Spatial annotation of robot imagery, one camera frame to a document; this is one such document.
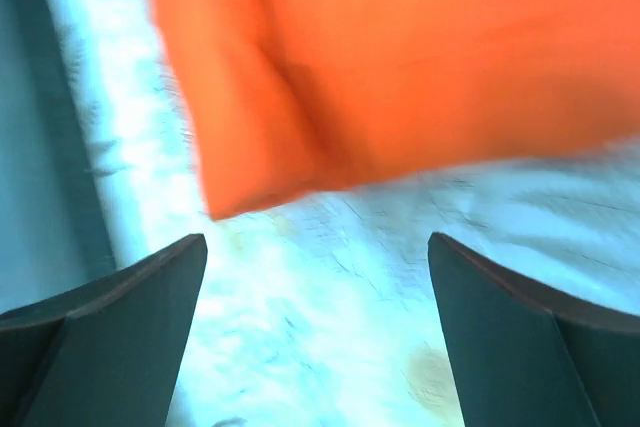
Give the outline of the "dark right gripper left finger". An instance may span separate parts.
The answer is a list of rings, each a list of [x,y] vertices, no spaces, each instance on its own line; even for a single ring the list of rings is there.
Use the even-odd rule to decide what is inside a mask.
[[[2,314],[2,425],[164,425],[206,260],[204,236],[190,234]]]

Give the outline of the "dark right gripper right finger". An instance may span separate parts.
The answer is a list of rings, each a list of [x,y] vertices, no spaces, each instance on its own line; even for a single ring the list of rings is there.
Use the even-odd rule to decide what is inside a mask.
[[[636,427],[639,318],[434,233],[428,262],[469,427]]]

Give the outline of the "orange t shirt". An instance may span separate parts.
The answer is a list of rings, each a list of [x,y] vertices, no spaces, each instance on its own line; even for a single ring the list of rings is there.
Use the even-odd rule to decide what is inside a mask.
[[[639,0],[151,0],[216,219],[639,132]]]

